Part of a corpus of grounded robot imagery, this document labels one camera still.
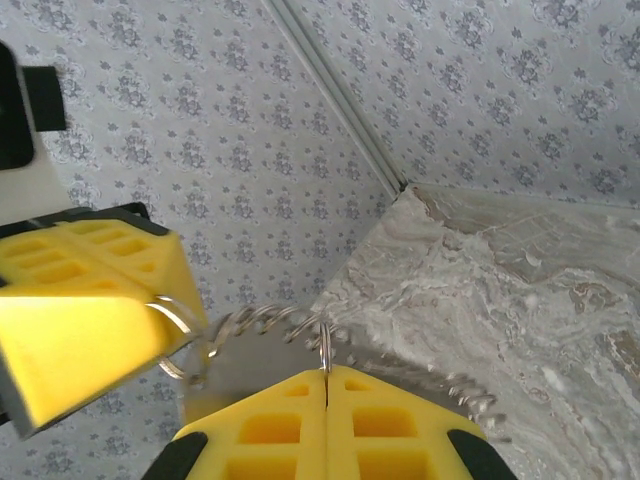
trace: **marble surface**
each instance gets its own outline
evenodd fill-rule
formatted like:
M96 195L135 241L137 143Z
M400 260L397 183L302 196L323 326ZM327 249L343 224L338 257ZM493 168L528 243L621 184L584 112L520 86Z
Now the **marble surface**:
M640 215L405 191L314 305L498 394L524 479L640 478Z

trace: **white marble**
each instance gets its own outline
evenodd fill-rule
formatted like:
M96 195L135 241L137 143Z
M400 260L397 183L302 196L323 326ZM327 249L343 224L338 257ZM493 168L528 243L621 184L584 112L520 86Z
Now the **white marble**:
M524 479L640 478L640 215L410 189L314 305L499 396Z

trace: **metal ring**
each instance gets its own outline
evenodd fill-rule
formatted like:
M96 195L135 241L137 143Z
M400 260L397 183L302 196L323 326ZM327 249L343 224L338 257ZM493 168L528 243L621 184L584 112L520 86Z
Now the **metal ring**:
M176 307L178 307L179 310L181 310L181 313L186 314L186 316L189 318L188 322L185 321L183 318L181 318L179 315L177 315L171 309L165 307L164 305L162 305L160 303L149 302L149 303L146 304L147 307L151 307L154 310L157 310L160 313L162 313L165 317L167 317L169 320L171 320L173 322L173 324L176 325L180 329L180 331L182 333L184 333L188 337L191 337L191 338L189 338L187 343L191 342L194 338L196 338L200 334L200 332L198 331L199 329L198 330L196 329L196 324L197 324L196 323L196 320L197 320L196 316L193 314L191 309L189 309L183 303L178 302L177 300L175 300L175 299L173 299L171 297L168 297L166 295L158 295L158 296L156 296L156 298L158 300L163 301L163 302L167 302L167 303L171 303L171 304L175 305ZM185 377L184 370L182 370L175 363L173 363L169 359L169 357L167 357L167 356L162 357L158 361L158 365L171 378L174 378L176 380L182 380Z
M326 322L320 322L320 364L325 377L331 373L331 331Z

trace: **floral wallpaper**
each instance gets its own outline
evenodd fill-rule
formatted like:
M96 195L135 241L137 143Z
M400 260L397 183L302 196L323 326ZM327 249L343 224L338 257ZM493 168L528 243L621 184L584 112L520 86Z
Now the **floral wallpaper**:
M44 139L73 201L145 202L212 317L310 302L390 203L259 2L10 0L0 39L62 73L70 127ZM26 442L0 427L0 479L140 478L175 387L156 369Z
M297 0L410 181L638 208L637 0Z

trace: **patterned wallpaper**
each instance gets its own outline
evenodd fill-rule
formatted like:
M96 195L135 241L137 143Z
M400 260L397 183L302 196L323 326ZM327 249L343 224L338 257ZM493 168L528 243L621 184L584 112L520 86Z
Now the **patterned wallpaper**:
M297 0L414 182L638 208L638 0Z
M3 1L0 39L63 73L45 142L74 202L147 203L212 316L309 302L389 203L259 2ZM174 387L154 370L27 442L0 427L0 479L140 478Z

